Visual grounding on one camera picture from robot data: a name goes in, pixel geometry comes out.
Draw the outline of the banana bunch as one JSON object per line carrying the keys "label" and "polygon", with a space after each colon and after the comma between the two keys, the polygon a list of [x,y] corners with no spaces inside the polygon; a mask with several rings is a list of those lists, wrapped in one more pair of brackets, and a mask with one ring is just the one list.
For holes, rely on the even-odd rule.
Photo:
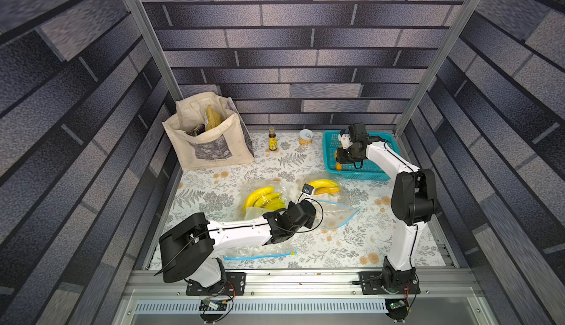
{"label": "banana bunch", "polygon": [[282,198],[282,193],[277,192],[272,186],[267,186],[255,190],[246,197],[243,213],[249,212],[253,207],[276,211],[285,207],[285,201]]}
{"label": "banana bunch", "polygon": [[312,186],[315,195],[335,194],[341,191],[338,182],[330,179],[318,179],[308,183]]}

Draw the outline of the clear zip-top bag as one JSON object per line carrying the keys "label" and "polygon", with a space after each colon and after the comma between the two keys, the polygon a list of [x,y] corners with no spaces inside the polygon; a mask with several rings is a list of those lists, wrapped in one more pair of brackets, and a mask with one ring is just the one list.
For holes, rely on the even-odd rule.
{"label": "clear zip-top bag", "polygon": [[[341,187],[341,191],[335,194],[313,194],[311,197],[301,196],[303,185],[318,179],[330,179],[338,182],[339,186]],[[339,229],[346,225],[353,217],[358,214],[357,209],[354,209],[345,204],[345,187],[343,183],[338,181],[338,179],[332,178],[327,174],[317,174],[304,176],[303,178],[297,179],[296,183],[298,188],[296,195],[298,202],[306,200],[312,203],[316,208],[316,219],[312,226],[312,229]]]}
{"label": "clear zip-top bag", "polygon": [[[285,201],[285,207],[288,206],[288,203],[291,199],[292,185],[283,182],[280,178],[270,180],[252,180],[245,182],[243,187],[241,188],[241,209],[240,213],[238,213],[239,217],[242,217],[244,220],[251,220],[261,217],[264,213],[271,212],[269,210],[253,207],[249,212],[243,213],[243,205],[246,197],[255,190],[267,186],[272,186],[276,189],[277,192],[282,193],[282,199]],[[285,241],[275,245],[259,246],[247,244],[245,246],[230,248],[224,251],[223,258],[224,261],[244,262],[250,260],[263,260],[275,257],[294,256],[296,253],[297,248],[294,246],[292,241]]]}

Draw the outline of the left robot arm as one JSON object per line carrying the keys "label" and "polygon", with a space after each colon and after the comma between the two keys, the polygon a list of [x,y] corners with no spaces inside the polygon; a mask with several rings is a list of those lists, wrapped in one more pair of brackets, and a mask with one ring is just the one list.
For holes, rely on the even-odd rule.
{"label": "left robot arm", "polygon": [[252,220],[218,222],[195,213],[160,236],[162,267],[157,274],[165,283],[185,279],[214,288],[226,281],[223,263],[214,252],[283,243],[320,227],[315,220],[324,217],[322,205],[311,198]]}

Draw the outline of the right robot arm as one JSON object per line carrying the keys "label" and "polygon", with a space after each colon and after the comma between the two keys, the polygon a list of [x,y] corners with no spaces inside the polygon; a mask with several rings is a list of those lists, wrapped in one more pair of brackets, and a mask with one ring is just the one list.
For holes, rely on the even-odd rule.
{"label": "right robot arm", "polygon": [[341,146],[336,161],[342,165],[366,161],[375,163],[394,182],[390,206],[396,229],[391,251],[385,257],[378,278],[381,287],[390,294],[417,286],[415,255],[428,222],[438,211],[436,179],[430,169],[421,169],[402,158],[380,136],[367,133],[363,123],[340,131]]}

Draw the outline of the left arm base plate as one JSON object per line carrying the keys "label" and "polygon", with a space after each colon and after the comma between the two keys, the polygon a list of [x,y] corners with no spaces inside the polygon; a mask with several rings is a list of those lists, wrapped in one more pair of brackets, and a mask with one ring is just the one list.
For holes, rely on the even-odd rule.
{"label": "left arm base plate", "polygon": [[246,287],[247,274],[227,272],[214,285],[203,287],[196,281],[189,280],[185,294],[187,296],[242,296]]}

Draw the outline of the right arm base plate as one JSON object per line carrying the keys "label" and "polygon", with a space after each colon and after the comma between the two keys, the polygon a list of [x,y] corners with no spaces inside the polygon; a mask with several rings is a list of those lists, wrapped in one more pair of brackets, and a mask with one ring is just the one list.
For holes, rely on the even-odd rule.
{"label": "right arm base plate", "polygon": [[363,295],[404,296],[421,294],[419,278],[414,272],[401,273],[400,279],[392,275],[381,275],[381,272],[362,271],[358,273],[358,281]]}

